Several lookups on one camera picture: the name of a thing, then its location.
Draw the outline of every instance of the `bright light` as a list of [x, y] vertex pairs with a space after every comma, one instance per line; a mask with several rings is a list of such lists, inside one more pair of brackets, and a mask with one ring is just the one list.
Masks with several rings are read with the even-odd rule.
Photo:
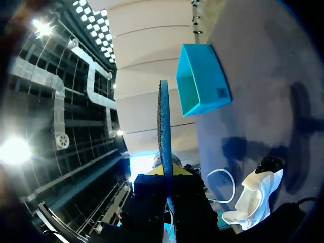
[[134, 182], [139, 174], [146, 174], [152, 170], [155, 154], [130, 157], [131, 176], [128, 179]]
[[96, 20], [95, 17], [93, 17], [93, 16], [90, 16], [90, 17], [89, 17], [89, 21], [90, 21], [90, 23], [95, 22], [95, 20]]
[[86, 0], [80, 0], [80, 5], [83, 6], [84, 4], [86, 4], [87, 1]]
[[85, 22], [87, 19], [88, 19], [88, 18], [87, 18], [87, 16], [86, 16], [85, 14], [83, 14], [83, 15], [81, 16], [81, 20], [82, 20], [83, 22]]
[[96, 37], [96, 36], [97, 36], [97, 33], [96, 33], [95, 31], [92, 31], [92, 32], [91, 32], [91, 36], [92, 36], [92, 37]]
[[103, 18], [101, 18], [101, 19], [98, 19], [98, 21], [97, 21], [97, 22], [98, 22], [98, 24], [102, 24], [102, 23], [103, 23], [103, 22], [105, 22], [105, 21], [104, 21], [104, 19], [103, 19]]
[[102, 16], [107, 16], [107, 14], [108, 14], [108, 13], [107, 13], [107, 10], [104, 9], [104, 10], [101, 11], [101, 15], [102, 15]]
[[94, 29], [95, 31], [98, 31], [98, 30], [100, 29], [100, 27], [99, 27], [98, 24], [95, 24], [95, 25], [93, 26], [93, 29]]
[[91, 12], [91, 9], [89, 7], [84, 9], [85, 14], [89, 14]]
[[107, 32], [108, 31], [108, 27], [105, 25], [101, 28], [102, 32]]
[[50, 24], [43, 24], [36, 19], [34, 19], [32, 23], [37, 28], [36, 33], [38, 34], [38, 38], [42, 37], [43, 35], [50, 35], [52, 33], [52, 29], [55, 27], [50, 27]]
[[112, 35], [111, 35], [111, 34], [106, 35], [106, 39], [107, 39], [108, 41], [112, 40]]
[[81, 13], [82, 11], [83, 11], [83, 8], [82, 7], [79, 6], [79, 7], [76, 8], [76, 12], [78, 14]]
[[20, 165], [31, 158], [31, 151], [21, 138], [10, 138], [0, 148], [0, 160], [12, 165]]
[[96, 39], [96, 43], [97, 43], [98, 45], [100, 45], [100, 44], [102, 43], [102, 41], [101, 41], [100, 39]]

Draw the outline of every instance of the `white cable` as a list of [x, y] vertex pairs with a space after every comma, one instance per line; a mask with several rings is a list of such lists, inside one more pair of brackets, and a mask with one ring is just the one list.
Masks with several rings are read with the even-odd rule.
[[233, 176], [231, 175], [231, 173], [229, 173], [229, 171], [226, 170], [226, 169], [215, 169], [215, 170], [213, 170], [213, 171], [211, 171], [211, 172], [208, 173], [207, 178], [208, 178], [208, 176], [210, 176], [210, 175], [213, 174], [214, 172], [218, 172], [218, 171], [223, 171], [223, 172], [225, 172], [225, 173], [229, 176], [229, 178], [231, 178], [232, 183], [233, 183], [233, 195], [232, 195], [232, 197], [230, 198], [230, 200], [227, 200], [227, 201], [218, 201], [218, 200], [213, 200], [213, 201], [215, 201], [215, 202], [217, 202], [217, 203], [221, 203], [221, 204], [227, 204], [227, 203], [231, 202], [231, 201], [233, 200], [234, 196], [235, 196], [235, 191], [236, 191], [236, 189], [235, 189], [235, 181], [234, 181], [234, 178], [233, 178]]
[[170, 230], [168, 232], [168, 241], [170, 241], [170, 234], [171, 234], [171, 230], [172, 230], [172, 226], [173, 226], [173, 214], [171, 212], [171, 210], [169, 210], [170, 213], [170, 217], [171, 217], [171, 223], [170, 223]]

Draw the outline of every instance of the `black object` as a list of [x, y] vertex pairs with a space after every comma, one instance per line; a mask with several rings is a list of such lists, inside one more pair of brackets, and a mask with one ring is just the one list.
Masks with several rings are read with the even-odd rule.
[[267, 156], [265, 157], [259, 166], [255, 169], [255, 174], [259, 174], [266, 171], [272, 171], [274, 173], [284, 168], [284, 164], [277, 157]]
[[[205, 235], [217, 237], [217, 213], [205, 197], [201, 177], [179, 175], [172, 180], [177, 242], [198, 242]], [[93, 235], [90, 242], [162, 242], [167, 199], [164, 188], [164, 176], [137, 177], [134, 196], [120, 215], [121, 227], [105, 224], [100, 235]]]

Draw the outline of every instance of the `white duct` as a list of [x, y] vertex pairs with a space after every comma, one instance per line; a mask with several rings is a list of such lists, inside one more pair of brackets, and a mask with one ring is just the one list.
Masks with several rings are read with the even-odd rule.
[[68, 47], [82, 60], [84, 60], [89, 65], [88, 79], [87, 79], [87, 95], [89, 99], [98, 105], [106, 107], [106, 117], [107, 117], [107, 128], [109, 131], [109, 138], [115, 136], [115, 132], [112, 129], [110, 109], [116, 110], [117, 104], [115, 101], [104, 97], [98, 93], [95, 93], [95, 74], [96, 71], [104, 76], [107, 81], [112, 79], [112, 73], [105, 71], [97, 62], [95, 62], [84, 50], [82, 50], [78, 45], [74, 45], [75, 40], [70, 40]]
[[68, 148], [70, 141], [65, 133], [65, 87], [63, 80], [60, 79], [59, 76], [47, 72], [20, 57], [16, 58], [13, 68], [11, 69], [11, 74], [55, 90], [53, 126], [56, 149], [61, 150]]

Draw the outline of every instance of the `ceiling light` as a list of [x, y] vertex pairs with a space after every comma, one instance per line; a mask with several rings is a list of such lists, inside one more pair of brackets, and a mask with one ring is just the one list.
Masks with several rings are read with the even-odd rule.
[[20, 165], [31, 158], [28, 143], [21, 138], [10, 138], [0, 148], [0, 160], [12, 165]]
[[101, 41], [100, 39], [96, 39], [96, 43], [97, 43], [98, 45], [100, 45], [100, 44], [102, 43], [102, 41]]
[[52, 33], [52, 29], [55, 27], [50, 27], [50, 24], [43, 24], [35, 19], [32, 21], [32, 23], [37, 28], [36, 33], [38, 34], [38, 38], [42, 37], [43, 35], [50, 35]]
[[85, 14], [89, 14], [91, 12], [91, 9], [89, 7], [84, 9]]
[[100, 27], [99, 27], [98, 24], [95, 24], [95, 25], [93, 26], [93, 29], [94, 29], [95, 31], [98, 31], [98, 30], [100, 29]]
[[98, 22], [98, 24], [102, 24], [102, 23], [103, 23], [103, 22], [105, 22], [105, 21], [104, 21], [104, 19], [103, 19], [103, 18], [101, 18], [101, 19], [98, 19], [98, 21], [97, 21], [97, 22]]
[[101, 28], [102, 32], [107, 32], [108, 31], [108, 27], [105, 25]]
[[83, 22], [85, 22], [87, 19], [88, 19], [88, 18], [87, 18], [87, 16], [86, 16], [85, 14], [83, 14], [83, 15], [81, 16], [81, 20], [82, 20]]
[[86, 0], [80, 0], [80, 5], [83, 6], [84, 4], [86, 4], [87, 1]]
[[107, 39], [108, 41], [112, 40], [112, 35], [111, 35], [111, 34], [106, 35], [106, 39]]
[[89, 21], [90, 21], [90, 23], [95, 22], [95, 20], [96, 20], [95, 17], [93, 17], [93, 16], [90, 16], [90, 17], [89, 17]]
[[107, 14], [108, 14], [108, 13], [107, 13], [107, 10], [105, 10], [105, 9], [102, 10], [100, 13], [101, 13], [102, 16], [107, 16]]
[[79, 6], [79, 7], [76, 8], [76, 12], [78, 14], [81, 13], [82, 11], [83, 11], [83, 8], [82, 7]]
[[97, 33], [96, 33], [95, 31], [92, 31], [92, 32], [91, 32], [91, 36], [92, 36], [92, 37], [96, 37], [96, 36], [97, 36]]

